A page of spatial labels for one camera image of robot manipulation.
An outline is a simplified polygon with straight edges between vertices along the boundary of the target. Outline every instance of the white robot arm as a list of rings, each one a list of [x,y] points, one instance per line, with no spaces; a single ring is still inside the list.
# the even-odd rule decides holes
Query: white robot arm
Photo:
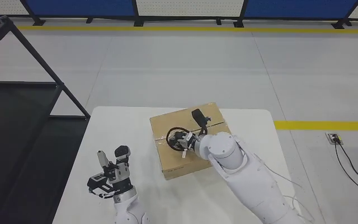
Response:
[[[197,156],[209,160],[227,182],[235,196],[264,224],[303,224],[303,220],[288,205],[271,173],[246,145],[226,132],[207,134],[207,122],[199,109],[192,116],[201,131],[198,136],[173,128],[167,134],[168,145],[176,151],[193,150]],[[181,130],[169,138],[169,133]]]
[[[138,200],[138,194],[129,179],[128,146],[115,150],[116,164],[106,157],[103,151],[97,153],[104,173],[92,176],[87,183],[89,192],[101,198],[113,198],[116,216],[114,224],[149,224],[150,219]],[[93,190],[100,188],[106,194],[96,194]]]

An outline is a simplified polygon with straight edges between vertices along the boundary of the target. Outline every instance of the black metal frame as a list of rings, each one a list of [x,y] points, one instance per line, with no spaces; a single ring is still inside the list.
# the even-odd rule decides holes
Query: black metal frame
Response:
[[[33,87],[33,88],[55,88],[54,97],[49,104],[49,106],[44,110],[44,112],[41,114],[38,122],[36,125],[32,128],[31,134],[25,143],[25,148],[23,149],[23,153],[19,155],[19,157],[16,160],[16,163],[9,173],[8,176],[12,177],[12,181],[6,182],[3,186],[3,190],[1,194],[4,195],[4,197],[1,197],[4,199],[4,201],[0,202],[0,211],[2,209],[2,206],[4,205],[4,202],[7,200],[7,196],[10,195],[13,183],[16,183],[17,179],[19,178],[19,173],[22,170],[22,165],[25,163],[26,159],[31,153],[31,149],[34,147],[37,138],[41,134],[41,130],[45,123],[47,122],[48,117],[51,114],[52,109],[54,108],[57,99],[60,97],[60,94],[63,90],[63,86],[58,86],[54,82],[0,82],[0,87],[7,86],[7,87]]]
[[[39,64],[45,69],[45,71],[51,76],[51,78],[61,87],[66,95],[72,100],[72,102],[79,108],[79,110],[86,116],[90,118],[90,114],[85,110],[81,103],[75,98],[67,86],[62,82],[62,80],[56,75],[56,73],[51,69],[51,67],[46,63],[46,61],[41,57],[41,55],[36,51],[36,49],[30,44],[30,42],[23,36],[23,34],[18,30],[14,23],[7,17],[0,17],[0,40],[8,33],[12,32],[16,38],[21,42],[21,44],[30,52],[30,54],[39,62]]]
[[[243,24],[242,21],[245,18],[245,12],[246,12],[246,8],[247,8],[247,4],[248,4],[248,0],[244,0],[244,2],[242,3],[240,17],[236,22],[234,22],[234,27],[237,27],[237,28],[244,27],[244,24]]]
[[[41,134],[43,127],[49,118],[61,118],[61,119],[81,119],[87,120],[91,116],[85,110],[85,108],[80,104],[80,102],[75,98],[75,96],[70,92],[67,86],[62,82],[62,80],[55,74],[55,72],[50,68],[50,66],[46,63],[46,61],[40,56],[40,54],[36,51],[36,49],[29,43],[29,41],[23,36],[23,34],[18,30],[18,28],[14,25],[14,23],[7,17],[0,17],[0,41],[8,34],[9,32],[13,33],[16,38],[21,42],[21,44],[30,52],[30,54],[40,63],[40,65],[47,71],[47,73],[52,77],[55,82],[0,82],[0,88],[6,87],[18,87],[18,88],[53,88],[54,95],[50,102],[50,104],[43,108],[43,111],[39,115],[39,119],[36,124],[31,129],[30,135],[25,142],[25,147],[22,149],[21,155],[17,158],[17,161],[10,171],[9,175],[11,177],[11,181],[5,182],[3,186],[1,194],[1,202],[0,202],[0,211],[2,210],[5,201],[7,200],[9,193],[12,190],[12,186],[17,182],[18,178],[22,171],[23,164],[26,162],[29,157],[36,140]],[[60,96],[60,94],[64,91],[67,96],[73,101],[73,103],[79,108],[79,110],[84,114],[84,116],[51,116],[51,112]]]
[[[346,24],[347,26],[352,26],[351,22],[349,21],[349,16],[352,14],[352,12],[356,9],[357,6],[358,6],[358,0],[356,1],[356,3],[354,3],[352,8],[347,12],[345,17],[339,19],[338,22],[332,24],[332,26],[335,29],[340,29],[340,30],[344,29],[343,24]]]
[[[29,13],[29,16],[34,20],[34,24],[32,24],[33,26],[42,26],[46,22],[46,20],[40,20],[40,18],[35,16],[29,4],[27,4],[26,0],[20,0],[20,2],[24,6],[26,11]]]
[[[174,20],[214,20],[217,25],[221,25],[221,20],[237,20],[234,22],[234,27],[244,27],[243,20],[285,20],[285,21],[338,21],[336,24],[332,24],[335,29],[344,29],[343,24],[346,23],[351,26],[349,20],[355,21],[356,19],[349,19],[349,15],[352,14],[353,10],[357,7],[358,1],[350,9],[344,18],[292,18],[292,17],[245,17],[248,1],[244,0],[241,8],[240,15],[238,17],[225,17],[225,16],[140,16],[138,12],[138,6],[136,0],[132,1],[132,7],[134,16],[93,16],[93,15],[76,15],[76,16],[65,16],[65,15],[34,15],[26,0],[21,0],[21,3],[29,12],[29,15],[8,15],[9,17],[31,17],[34,19],[34,25],[42,25],[36,21],[41,21],[41,18],[87,18],[86,23],[90,24],[94,18],[104,18],[110,20],[128,20],[134,21],[134,26],[141,27],[146,21],[174,21]]]
[[[85,120],[86,118],[83,117],[83,116],[75,116],[75,115],[50,115],[49,119],[54,119],[54,120]],[[75,160],[76,160],[76,157],[74,157],[72,159],[72,161],[71,161],[72,166],[73,166]],[[57,186],[57,192],[58,193],[56,194],[56,196],[54,198],[54,201],[56,201],[58,203],[61,201],[63,190],[66,187],[68,176],[71,173],[72,166],[69,166],[67,168],[67,170],[65,171],[65,175],[64,175],[63,180],[60,182],[60,185]],[[55,218],[56,211],[57,211],[57,206],[52,207],[51,212],[49,213],[49,215],[47,217],[47,223],[52,223],[53,219]]]

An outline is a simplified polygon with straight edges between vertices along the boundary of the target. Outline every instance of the cardboard box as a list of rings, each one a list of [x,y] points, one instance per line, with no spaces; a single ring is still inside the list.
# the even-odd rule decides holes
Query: cardboard box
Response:
[[[191,112],[197,108],[201,110],[204,116],[211,117],[211,121],[207,124],[209,134],[219,132],[230,133],[218,106],[214,102],[152,117],[150,123],[162,164],[162,172],[166,180],[190,174],[211,166],[209,161],[197,157],[194,152],[188,151],[186,157],[182,158],[182,152],[173,150],[166,142],[166,135],[173,127],[182,127],[196,134],[199,133],[200,127],[191,116]]]

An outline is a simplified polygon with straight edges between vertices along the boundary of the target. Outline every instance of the pegboard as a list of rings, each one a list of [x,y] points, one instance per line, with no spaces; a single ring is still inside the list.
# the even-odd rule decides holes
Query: pegboard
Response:
[[[343,18],[357,0],[249,0],[245,17]]]
[[[134,16],[131,0],[27,0],[36,15]]]
[[[20,0],[0,0],[0,15],[28,15]]]
[[[352,12],[349,18],[358,18],[358,7]]]
[[[140,16],[239,17],[244,0],[137,0]]]

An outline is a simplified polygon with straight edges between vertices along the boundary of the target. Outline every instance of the blue wall panel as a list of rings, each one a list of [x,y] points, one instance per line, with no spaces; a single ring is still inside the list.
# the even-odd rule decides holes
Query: blue wall panel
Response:
[[[134,16],[131,0],[27,0],[36,15]]]
[[[246,17],[343,18],[356,0],[248,0]]]

